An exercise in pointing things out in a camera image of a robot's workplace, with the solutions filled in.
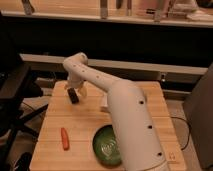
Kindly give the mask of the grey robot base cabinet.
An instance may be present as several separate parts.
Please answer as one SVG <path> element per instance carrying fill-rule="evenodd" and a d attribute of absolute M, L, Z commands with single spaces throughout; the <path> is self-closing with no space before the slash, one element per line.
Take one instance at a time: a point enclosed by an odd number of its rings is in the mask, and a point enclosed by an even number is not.
<path fill-rule="evenodd" d="M 183 103 L 201 168 L 213 171 L 213 63 Z"/>

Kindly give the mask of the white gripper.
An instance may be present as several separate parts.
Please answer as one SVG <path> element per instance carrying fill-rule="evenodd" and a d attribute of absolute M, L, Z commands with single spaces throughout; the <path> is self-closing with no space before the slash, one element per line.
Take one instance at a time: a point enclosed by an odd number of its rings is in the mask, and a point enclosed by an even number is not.
<path fill-rule="evenodd" d="M 72 74 L 69 74 L 68 77 L 67 77 L 67 83 L 65 85 L 65 87 L 67 89 L 69 88 L 79 88 L 78 89 L 78 92 L 79 94 L 83 97 L 83 98 L 86 98 L 87 97 L 87 89 L 85 86 L 83 86 L 83 83 L 84 83 L 84 80 L 77 76 L 77 75 L 72 75 Z"/>

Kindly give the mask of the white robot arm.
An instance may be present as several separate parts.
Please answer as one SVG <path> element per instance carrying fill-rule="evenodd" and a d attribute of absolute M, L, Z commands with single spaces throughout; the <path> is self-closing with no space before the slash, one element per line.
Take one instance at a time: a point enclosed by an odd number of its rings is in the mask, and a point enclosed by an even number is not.
<path fill-rule="evenodd" d="M 67 86 L 80 88 L 85 81 L 106 93 L 107 107 L 126 171 L 171 171 L 147 108 L 143 91 L 131 80 L 88 66 L 84 53 L 63 61 Z"/>

